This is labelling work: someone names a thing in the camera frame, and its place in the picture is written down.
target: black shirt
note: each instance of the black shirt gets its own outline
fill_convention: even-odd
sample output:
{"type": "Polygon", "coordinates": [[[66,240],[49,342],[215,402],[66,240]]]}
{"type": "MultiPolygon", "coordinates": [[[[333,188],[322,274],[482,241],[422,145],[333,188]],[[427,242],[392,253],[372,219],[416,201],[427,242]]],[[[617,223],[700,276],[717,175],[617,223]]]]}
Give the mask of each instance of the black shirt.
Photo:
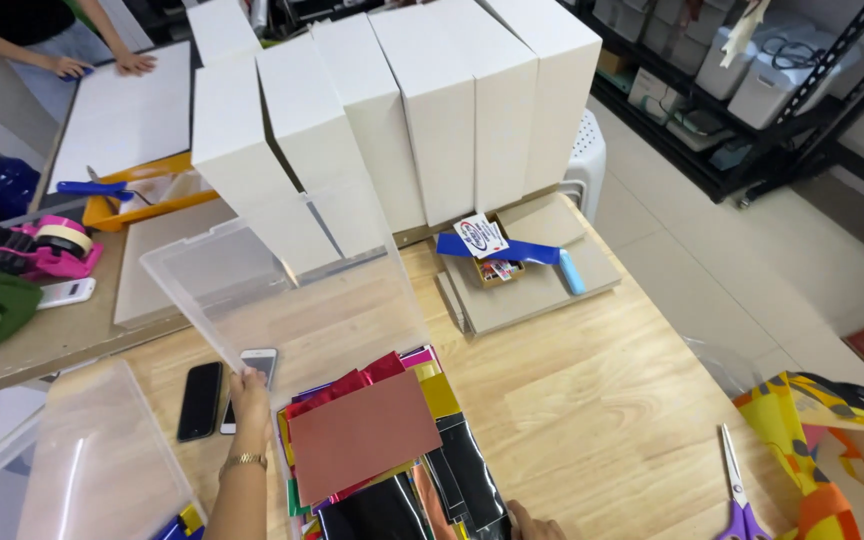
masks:
{"type": "Polygon", "coordinates": [[[54,38],[74,22],[63,0],[0,0],[0,38],[22,47],[54,38]]]}

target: blue foil strip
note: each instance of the blue foil strip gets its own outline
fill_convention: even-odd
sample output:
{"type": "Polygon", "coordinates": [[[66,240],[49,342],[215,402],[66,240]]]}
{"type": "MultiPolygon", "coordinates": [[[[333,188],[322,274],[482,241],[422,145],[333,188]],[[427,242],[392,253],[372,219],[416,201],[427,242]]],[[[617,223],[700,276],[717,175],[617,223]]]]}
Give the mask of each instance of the blue foil strip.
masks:
{"type": "MultiPolygon", "coordinates": [[[[519,240],[508,240],[509,247],[496,251],[495,259],[506,261],[521,261],[522,263],[559,264],[559,248],[543,246],[519,240]]],[[[438,235],[436,253],[454,255],[456,257],[472,257],[473,253],[466,247],[462,237],[451,232],[441,232],[438,235]]]]}

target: hand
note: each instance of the hand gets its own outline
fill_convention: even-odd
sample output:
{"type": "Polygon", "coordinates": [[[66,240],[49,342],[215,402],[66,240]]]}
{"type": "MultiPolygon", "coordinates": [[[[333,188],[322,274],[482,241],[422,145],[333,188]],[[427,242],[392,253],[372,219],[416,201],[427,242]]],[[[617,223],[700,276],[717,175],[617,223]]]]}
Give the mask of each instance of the hand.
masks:
{"type": "Polygon", "coordinates": [[[92,66],[68,56],[45,56],[41,68],[48,69],[59,77],[81,78],[86,76],[86,68],[92,66]]]}
{"type": "Polygon", "coordinates": [[[143,73],[149,73],[156,68],[156,57],[126,52],[115,55],[115,68],[119,70],[119,75],[141,77],[143,73]]]}
{"type": "Polygon", "coordinates": [[[265,454],[272,440],[272,410],[265,383],[265,374],[254,367],[246,367],[242,374],[233,373],[228,378],[232,410],[235,411],[235,439],[242,443],[232,446],[240,454],[265,454]]]}
{"type": "Polygon", "coordinates": [[[532,519],[518,500],[509,500],[508,507],[515,517],[515,526],[511,528],[512,540],[566,540],[566,534],[555,520],[532,519]]]}

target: person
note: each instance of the person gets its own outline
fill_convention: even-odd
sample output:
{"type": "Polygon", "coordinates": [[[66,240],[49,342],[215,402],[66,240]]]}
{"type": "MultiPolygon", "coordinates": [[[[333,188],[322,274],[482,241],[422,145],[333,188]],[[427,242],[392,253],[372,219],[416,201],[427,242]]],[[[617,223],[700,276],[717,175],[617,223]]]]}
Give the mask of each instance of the person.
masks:
{"type": "MultiPolygon", "coordinates": [[[[265,374],[246,368],[229,376],[235,435],[229,461],[219,476],[219,495],[202,540],[265,540],[266,470],[262,463],[238,463],[240,456],[265,456],[272,440],[272,411],[265,374]]],[[[512,540],[567,540],[558,522],[533,519],[518,500],[507,504],[514,518],[512,540]]]]}
{"type": "Polygon", "coordinates": [[[105,43],[63,0],[0,0],[0,57],[58,122],[75,92],[75,84],[62,77],[83,77],[85,68],[110,60],[123,75],[156,67],[154,56],[129,50],[98,0],[76,1],[105,43]]]}

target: purple scissors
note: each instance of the purple scissors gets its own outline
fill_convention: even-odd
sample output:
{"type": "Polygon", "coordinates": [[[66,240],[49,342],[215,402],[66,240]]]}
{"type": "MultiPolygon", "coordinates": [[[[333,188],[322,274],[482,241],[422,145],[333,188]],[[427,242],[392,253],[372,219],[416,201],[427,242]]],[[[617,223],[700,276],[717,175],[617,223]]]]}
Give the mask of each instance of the purple scissors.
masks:
{"type": "Polygon", "coordinates": [[[731,521],[728,528],[715,540],[772,540],[772,537],[762,530],[756,522],[756,516],[752,512],[752,505],[745,497],[745,489],[742,487],[742,476],[738,475],[738,463],[736,462],[736,450],[732,445],[732,437],[726,424],[722,428],[722,447],[726,455],[728,466],[728,484],[731,486],[731,521]]]}

